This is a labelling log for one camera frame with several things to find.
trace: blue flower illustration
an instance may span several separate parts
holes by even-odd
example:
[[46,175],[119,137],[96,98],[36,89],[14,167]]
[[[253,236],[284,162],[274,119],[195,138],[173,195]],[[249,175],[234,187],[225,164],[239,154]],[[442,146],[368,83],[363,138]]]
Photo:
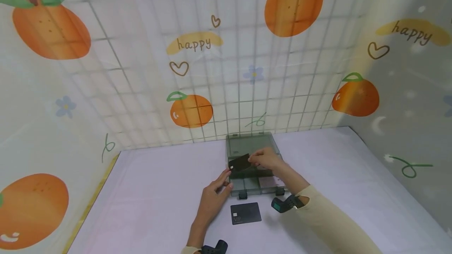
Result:
[[62,117],[67,114],[69,118],[72,118],[71,111],[75,109],[77,104],[72,102],[69,96],[63,96],[63,99],[57,99],[55,103],[60,107],[56,112],[57,117]]
[[[447,105],[452,106],[452,95],[446,95],[443,98],[443,101],[446,102]],[[452,117],[452,108],[449,109],[446,114],[444,114],[444,117]]]
[[263,73],[264,69],[262,69],[262,67],[256,68],[255,66],[250,65],[249,72],[244,73],[243,77],[245,79],[250,79],[250,83],[253,85],[255,81],[262,81],[264,79]]

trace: left hand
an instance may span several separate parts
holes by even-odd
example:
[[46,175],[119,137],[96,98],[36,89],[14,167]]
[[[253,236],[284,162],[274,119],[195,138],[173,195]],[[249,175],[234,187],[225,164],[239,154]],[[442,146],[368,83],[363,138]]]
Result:
[[[229,168],[224,170],[218,179],[203,189],[195,222],[207,227],[218,215],[234,187],[226,181],[230,174]],[[224,190],[218,192],[222,186],[225,186]]]

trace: printed backdrop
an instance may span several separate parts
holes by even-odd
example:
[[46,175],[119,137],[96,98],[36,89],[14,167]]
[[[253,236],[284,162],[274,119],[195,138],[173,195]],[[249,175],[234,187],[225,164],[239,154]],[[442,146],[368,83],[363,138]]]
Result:
[[120,150],[345,125],[452,236],[450,10],[0,0],[0,253],[60,253]]

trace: wooden edge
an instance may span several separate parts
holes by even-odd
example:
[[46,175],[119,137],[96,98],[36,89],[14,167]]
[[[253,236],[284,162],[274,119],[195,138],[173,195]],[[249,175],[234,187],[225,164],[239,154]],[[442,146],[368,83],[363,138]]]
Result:
[[94,205],[94,202],[96,201],[100,191],[102,190],[108,176],[110,175],[114,165],[116,164],[116,160],[118,160],[119,154],[116,155],[113,159],[112,162],[110,163],[110,166],[107,168],[107,170],[105,171],[104,176],[102,177],[102,180],[100,181],[96,191],[93,194],[93,197],[91,197],[91,200],[89,201],[88,205],[86,206],[86,209],[84,210],[82,217],[80,218],[80,220],[77,222],[77,224],[75,224],[74,230],[72,231],[72,235],[69,237],[69,239],[67,240],[66,246],[64,247],[63,253],[62,254],[67,254],[69,251],[69,248],[71,248],[72,243],[75,240],[75,237],[78,234],[78,231],[80,230],[80,228],[83,225],[83,222],[86,219],[86,216],[88,215],[88,213],[90,212],[91,208]]

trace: crescent moon illustration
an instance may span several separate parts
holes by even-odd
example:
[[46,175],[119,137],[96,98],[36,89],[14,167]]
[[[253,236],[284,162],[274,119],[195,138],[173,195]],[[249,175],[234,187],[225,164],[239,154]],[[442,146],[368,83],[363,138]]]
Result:
[[384,119],[386,119],[386,117],[380,116],[380,117],[376,117],[375,120],[372,121],[372,125],[371,125],[372,130],[373,130],[374,133],[376,133],[377,135],[380,135],[380,136],[384,136],[384,135],[385,135],[385,133],[384,133],[384,132],[380,129],[380,127],[379,127],[380,122],[381,122],[382,120],[384,120]]

